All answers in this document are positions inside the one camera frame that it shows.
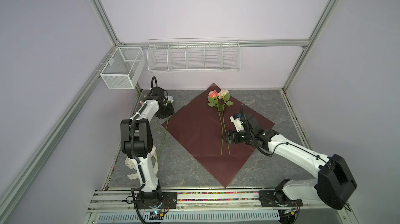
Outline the white fake flower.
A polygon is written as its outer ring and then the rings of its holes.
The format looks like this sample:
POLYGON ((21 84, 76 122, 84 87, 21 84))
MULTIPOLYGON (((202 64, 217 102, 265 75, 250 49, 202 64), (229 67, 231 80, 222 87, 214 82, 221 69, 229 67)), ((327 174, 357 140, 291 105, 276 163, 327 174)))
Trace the white fake flower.
MULTIPOLYGON (((173 96, 168 96, 167 107, 173 108, 173 102, 174 102, 173 96)), ((156 122, 159 131, 162 133, 162 139, 161 139, 161 142, 160 142, 160 147, 159 147, 159 150, 158 150, 158 152, 157 152, 157 159, 160 158, 160 155, 161 155, 162 148, 163 148, 164 144, 166 144, 169 148, 171 147, 171 145, 169 144, 169 142, 168 142, 168 140, 167 140, 166 134, 167 134, 167 128, 168 128, 168 121, 169 121, 169 118, 170 118, 171 115, 173 115, 173 114, 174 114, 174 113, 170 113, 170 114, 166 117, 166 127, 165 127, 165 128, 162 126, 162 124, 160 124, 159 122, 156 122)))

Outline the dark red wrapping paper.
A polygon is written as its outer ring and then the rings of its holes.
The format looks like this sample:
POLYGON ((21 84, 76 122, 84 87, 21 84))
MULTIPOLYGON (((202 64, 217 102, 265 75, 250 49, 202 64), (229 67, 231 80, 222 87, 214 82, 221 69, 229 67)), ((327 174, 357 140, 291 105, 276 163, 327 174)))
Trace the dark red wrapping paper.
POLYGON ((170 187, 261 187, 272 183, 265 159, 254 147, 226 144, 215 107, 208 106, 211 84, 162 124, 176 145, 161 155, 160 179, 170 187))

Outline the cream fake rose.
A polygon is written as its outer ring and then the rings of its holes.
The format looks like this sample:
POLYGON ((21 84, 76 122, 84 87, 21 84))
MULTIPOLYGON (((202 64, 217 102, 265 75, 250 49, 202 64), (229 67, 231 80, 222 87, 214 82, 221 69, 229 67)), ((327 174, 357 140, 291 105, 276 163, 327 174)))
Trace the cream fake rose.
POLYGON ((226 117, 227 117, 227 108, 229 106, 233 105, 233 102, 230 100, 230 92, 229 90, 221 90, 218 93, 218 99, 221 101, 220 104, 220 110, 219 110, 219 115, 220 115, 220 120, 221 120, 221 126, 222 126, 222 134, 225 134, 227 131, 227 127, 226 127, 226 117))

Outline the red pink fake rose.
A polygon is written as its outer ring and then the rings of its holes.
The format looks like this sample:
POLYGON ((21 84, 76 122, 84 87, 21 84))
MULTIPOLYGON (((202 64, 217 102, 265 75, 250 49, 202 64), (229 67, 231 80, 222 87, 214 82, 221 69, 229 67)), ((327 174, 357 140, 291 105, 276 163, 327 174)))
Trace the red pink fake rose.
POLYGON ((208 100, 207 104, 209 107, 215 107, 217 109, 220 123, 221 123, 221 125, 223 125, 222 118, 221 118, 221 109, 220 109, 220 105, 218 102, 218 100, 219 100, 218 97, 219 97, 219 95, 218 95, 217 91, 215 91, 215 90, 210 91, 208 93, 208 97, 207 97, 207 100, 208 100))

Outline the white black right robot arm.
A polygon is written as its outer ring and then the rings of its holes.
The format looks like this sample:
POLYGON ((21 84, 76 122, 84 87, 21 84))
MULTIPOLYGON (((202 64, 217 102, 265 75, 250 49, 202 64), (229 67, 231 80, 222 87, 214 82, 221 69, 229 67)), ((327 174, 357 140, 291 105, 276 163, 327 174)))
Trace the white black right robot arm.
POLYGON ((273 129, 262 129, 257 119, 244 113, 230 117, 234 130, 222 139, 227 144, 246 144, 261 154, 279 155, 312 175, 312 179, 284 179, 276 187, 272 199, 280 206, 296 200, 320 201, 341 210, 357 189, 357 183, 345 159, 337 154, 324 155, 296 144, 273 129))

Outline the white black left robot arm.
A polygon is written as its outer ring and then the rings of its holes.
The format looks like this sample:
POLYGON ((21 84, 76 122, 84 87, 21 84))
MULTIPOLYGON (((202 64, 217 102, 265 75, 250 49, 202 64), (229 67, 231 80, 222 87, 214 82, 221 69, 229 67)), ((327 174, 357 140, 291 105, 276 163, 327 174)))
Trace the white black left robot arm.
POLYGON ((139 110, 120 123, 121 150, 133 162, 140 186, 132 188, 133 203, 142 208, 160 208, 162 190, 152 165, 153 136, 150 121, 160 118, 160 110, 169 106, 168 93, 161 87, 150 89, 139 110))

